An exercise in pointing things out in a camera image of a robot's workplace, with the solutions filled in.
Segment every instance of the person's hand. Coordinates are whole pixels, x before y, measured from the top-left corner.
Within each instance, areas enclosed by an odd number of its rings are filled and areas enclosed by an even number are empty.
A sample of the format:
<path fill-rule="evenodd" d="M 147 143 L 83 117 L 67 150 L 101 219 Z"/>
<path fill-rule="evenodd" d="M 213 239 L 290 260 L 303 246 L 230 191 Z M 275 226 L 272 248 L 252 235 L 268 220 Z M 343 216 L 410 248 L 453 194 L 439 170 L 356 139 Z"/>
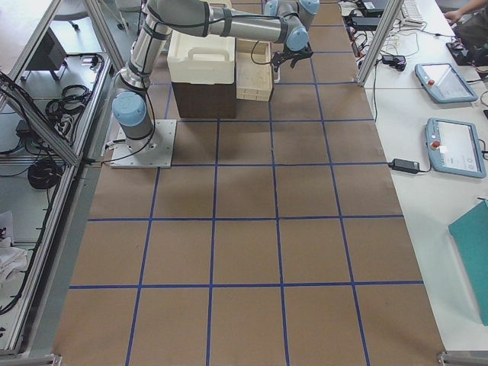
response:
<path fill-rule="evenodd" d="M 444 13 L 444 17 L 448 20 L 449 24 L 459 22 L 462 16 L 463 13 L 461 13 L 459 10 L 448 11 L 447 13 Z"/>

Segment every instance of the wooden crate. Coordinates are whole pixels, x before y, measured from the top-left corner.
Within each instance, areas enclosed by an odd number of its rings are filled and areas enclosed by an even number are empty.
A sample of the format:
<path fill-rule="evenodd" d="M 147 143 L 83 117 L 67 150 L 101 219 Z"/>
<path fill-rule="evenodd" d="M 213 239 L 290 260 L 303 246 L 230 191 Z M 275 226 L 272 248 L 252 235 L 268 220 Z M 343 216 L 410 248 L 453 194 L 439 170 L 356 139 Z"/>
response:
<path fill-rule="evenodd" d="M 237 40 L 236 43 L 236 81 L 237 98 L 251 101 L 270 101 L 274 83 L 271 65 L 258 65 L 251 59 L 255 40 Z M 269 63 L 271 44 L 259 42 L 252 53 L 257 63 Z"/>

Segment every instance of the electronic device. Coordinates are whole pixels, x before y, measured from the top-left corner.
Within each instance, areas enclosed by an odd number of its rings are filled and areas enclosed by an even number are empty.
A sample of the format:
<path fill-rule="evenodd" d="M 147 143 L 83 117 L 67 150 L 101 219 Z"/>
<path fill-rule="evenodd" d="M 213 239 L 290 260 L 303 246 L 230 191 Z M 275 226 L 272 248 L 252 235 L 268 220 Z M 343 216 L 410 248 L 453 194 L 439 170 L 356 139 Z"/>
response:
<path fill-rule="evenodd" d="M 381 62 L 398 71 L 403 71 L 406 68 L 406 58 L 401 55 L 381 55 Z"/>
<path fill-rule="evenodd" d="M 450 63 L 423 63 L 415 74 L 429 96 L 438 103 L 476 101 L 477 94 Z"/>
<path fill-rule="evenodd" d="M 435 170 L 475 178 L 486 177 L 474 124 L 430 118 L 425 126 L 425 136 Z"/>
<path fill-rule="evenodd" d="M 402 24 L 409 27 L 421 27 L 425 24 L 416 0 L 404 0 L 400 11 Z"/>
<path fill-rule="evenodd" d="M 357 31 L 375 31 L 381 18 L 351 17 L 351 24 Z"/>
<path fill-rule="evenodd" d="M 365 17 L 378 18 L 387 8 L 388 0 L 359 0 L 361 13 Z"/>
<path fill-rule="evenodd" d="M 467 50 L 459 40 L 447 42 L 445 46 L 458 66 L 468 66 L 471 64 Z"/>
<path fill-rule="evenodd" d="M 39 47 L 36 48 L 36 52 L 27 64 L 26 71 L 48 70 L 52 72 L 51 75 L 54 77 L 53 72 L 61 69 L 65 58 L 66 51 L 63 46 L 51 28 L 47 28 Z"/>

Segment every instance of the grid square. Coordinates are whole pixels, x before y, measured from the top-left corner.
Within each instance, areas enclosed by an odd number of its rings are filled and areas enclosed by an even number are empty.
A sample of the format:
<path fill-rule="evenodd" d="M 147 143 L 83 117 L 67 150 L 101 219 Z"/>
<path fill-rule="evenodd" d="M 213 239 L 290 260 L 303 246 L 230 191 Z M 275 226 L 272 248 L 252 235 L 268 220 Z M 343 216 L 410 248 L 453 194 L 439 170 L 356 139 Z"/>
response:
<path fill-rule="evenodd" d="M 386 165 L 334 167 L 343 215 L 400 215 L 397 193 Z"/>
<path fill-rule="evenodd" d="M 138 284 L 147 222 L 88 222 L 71 284 Z"/>
<path fill-rule="evenodd" d="M 359 305 L 375 366 L 438 365 L 444 350 L 421 284 L 358 286 Z"/>
<path fill-rule="evenodd" d="M 217 221 L 213 282 L 277 284 L 276 221 Z"/>
<path fill-rule="evenodd" d="M 219 167 L 217 217 L 275 216 L 275 193 L 271 167 Z"/>
<path fill-rule="evenodd" d="M 366 365 L 349 286 L 289 287 L 285 297 L 290 364 Z"/>
<path fill-rule="evenodd" d="M 266 120 L 269 121 L 269 106 L 267 101 L 247 101 L 237 99 L 236 118 L 232 120 Z"/>
<path fill-rule="evenodd" d="M 174 166 L 159 177 L 155 217 L 212 217 L 214 167 Z"/>
<path fill-rule="evenodd" d="M 339 220 L 280 220 L 280 238 L 286 283 L 351 280 Z"/>
<path fill-rule="evenodd" d="M 211 244 L 211 222 L 152 222 L 144 284 L 208 284 Z"/>
<path fill-rule="evenodd" d="M 358 76 L 352 53 L 314 53 L 312 62 L 317 82 L 352 82 Z"/>
<path fill-rule="evenodd" d="M 309 37 L 310 45 L 315 52 L 346 52 L 352 54 L 351 41 L 344 27 L 312 26 L 309 29 Z"/>
<path fill-rule="evenodd" d="M 337 215 L 332 175 L 328 166 L 278 166 L 280 217 Z"/>
<path fill-rule="evenodd" d="M 366 92 L 356 84 L 319 85 L 320 104 L 326 120 L 372 119 Z"/>
<path fill-rule="evenodd" d="M 144 289 L 131 365 L 205 364 L 208 289 Z"/>
<path fill-rule="evenodd" d="M 273 123 L 273 145 L 274 161 L 277 164 L 329 161 L 320 122 Z"/>
<path fill-rule="evenodd" d="M 271 164 L 269 122 L 221 122 L 219 164 Z"/>
<path fill-rule="evenodd" d="M 286 365 L 279 288 L 213 290 L 210 364 Z"/>
<path fill-rule="evenodd" d="M 276 85 L 271 102 L 273 120 L 319 120 L 314 85 Z"/>
<path fill-rule="evenodd" d="M 313 25 L 343 25 L 341 8 L 337 4 L 320 4 Z"/>
<path fill-rule="evenodd" d="M 178 122 L 172 164 L 214 164 L 217 122 Z"/>
<path fill-rule="evenodd" d="M 170 85 L 157 85 L 153 84 L 148 89 L 147 93 L 151 99 L 154 107 L 154 115 L 157 119 L 164 119 L 166 115 L 166 106 L 168 105 L 168 96 L 170 92 Z"/>
<path fill-rule="evenodd" d="M 133 289 L 68 291 L 53 353 L 63 355 L 63 363 L 71 366 L 125 364 L 136 293 Z"/>
<path fill-rule="evenodd" d="M 327 122 L 326 133 L 333 162 L 385 162 L 373 121 Z"/>
<path fill-rule="evenodd" d="M 155 183 L 156 169 L 102 166 L 90 217 L 148 217 Z"/>
<path fill-rule="evenodd" d="M 403 218 L 347 219 L 345 231 L 356 281 L 421 281 Z"/>

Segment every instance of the power adapter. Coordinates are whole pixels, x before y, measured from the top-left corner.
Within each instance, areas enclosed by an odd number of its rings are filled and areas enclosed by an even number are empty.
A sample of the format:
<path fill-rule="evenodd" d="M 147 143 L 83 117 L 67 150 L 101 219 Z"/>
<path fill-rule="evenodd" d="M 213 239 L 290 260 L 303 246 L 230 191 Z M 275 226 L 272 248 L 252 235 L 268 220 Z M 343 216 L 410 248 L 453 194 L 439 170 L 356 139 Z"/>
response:
<path fill-rule="evenodd" d="M 412 162 L 410 160 L 393 159 L 388 163 L 391 170 L 398 170 L 400 172 L 417 174 L 420 172 L 420 165 L 418 162 Z"/>
<path fill-rule="evenodd" d="M 406 67 L 406 58 L 401 55 L 381 55 L 381 62 L 398 71 L 403 71 Z"/>

